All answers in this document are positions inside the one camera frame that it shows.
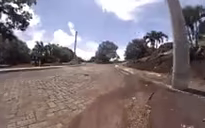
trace sky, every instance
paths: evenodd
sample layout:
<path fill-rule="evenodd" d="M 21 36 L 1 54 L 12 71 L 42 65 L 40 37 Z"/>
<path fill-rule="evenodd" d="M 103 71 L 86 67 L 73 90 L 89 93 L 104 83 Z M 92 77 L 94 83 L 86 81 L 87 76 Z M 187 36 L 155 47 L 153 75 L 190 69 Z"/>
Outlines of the sky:
<path fill-rule="evenodd" d="M 205 0 L 181 0 L 181 5 L 204 5 Z M 166 0 L 37 0 L 26 8 L 33 19 L 25 32 L 15 30 L 29 48 L 35 41 L 73 49 L 78 31 L 77 55 L 90 59 L 102 41 L 118 45 L 124 58 L 126 45 L 151 30 L 162 31 L 172 39 Z"/>

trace white cloud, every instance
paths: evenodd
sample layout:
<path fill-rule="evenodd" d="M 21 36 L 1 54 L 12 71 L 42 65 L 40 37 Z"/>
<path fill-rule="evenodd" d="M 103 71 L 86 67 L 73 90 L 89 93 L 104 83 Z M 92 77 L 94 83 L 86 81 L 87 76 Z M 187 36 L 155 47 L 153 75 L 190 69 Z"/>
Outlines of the white cloud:
<path fill-rule="evenodd" d="M 80 48 L 77 48 L 76 49 L 76 54 L 77 56 L 85 59 L 85 60 L 89 60 L 92 56 L 95 55 L 95 52 L 91 52 L 91 51 L 88 51 L 88 50 L 82 50 Z"/>
<path fill-rule="evenodd" d="M 72 22 L 68 22 L 68 26 L 69 26 L 69 30 L 70 30 L 72 36 L 74 36 L 76 33 L 76 30 L 74 28 L 75 27 L 74 24 Z"/>
<path fill-rule="evenodd" d="M 111 12 L 122 20 L 136 20 L 140 7 L 160 0 L 95 0 L 104 12 Z"/>
<path fill-rule="evenodd" d="M 119 48 L 117 50 L 117 54 L 119 55 L 120 59 L 119 60 L 125 60 L 125 48 L 122 47 L 122 48 Z"/>
<path fill-rule="evenodd" d="M 71 33 L 68 34 L 61 29 L 58 29 L 54 32 L 54 37 L 51 43 L 59 44 L 61 46 L 70 47 L 75 41 L 75 28 L 72 22 L 68 22 L 69 31 Z M 77 41 L 81 41 L 82 38 L 80 36 L 77 37 Z"/>
<path fill-rule="evenodd" d="M 97 42 L 94 42 L 94 41 L 88 41 L 88 42 L 86 42 L 86 46 L 87 46 L 88 51 L 95 53 L 97 51 L 99 44 Z"/>
<path fill-rule="evenodd" d="M 30 25 L 26 31 L 14 30 L 14 33 L 21 40 L 26 41 L 27 46 L 32 49 L 36 41 L 46 40 L 44 36 L 46 31 L 41 29 L 41 18 L 34 12 L 32 8 L 25 6 L 24 10 L 29 11 L 33 16 L 33 18 L 30 20 Z"/>

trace concrete pole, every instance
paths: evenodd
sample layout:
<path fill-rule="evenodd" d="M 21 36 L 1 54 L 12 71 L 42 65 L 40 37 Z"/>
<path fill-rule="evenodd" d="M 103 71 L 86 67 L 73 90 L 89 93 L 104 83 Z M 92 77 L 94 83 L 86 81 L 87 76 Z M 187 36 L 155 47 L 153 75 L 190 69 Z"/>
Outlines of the concrete pole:
<path fill-rule="evenodd" d="M 75 34 L 75 43 L 74 43 L 74 60 L 75 60 L 75 61 L 77 61 L 77 55 L 76 55 L 77 36 L 78 36 L 78 32 L 76 31 L 76 34 Z"/>
<path fill-rule="evenodd" d="M 189 43 L 185 29 L 185 19 L 179 0 L 167 0 L 174 36 L 172 86 L 187 89 L 189 84 Z"/>

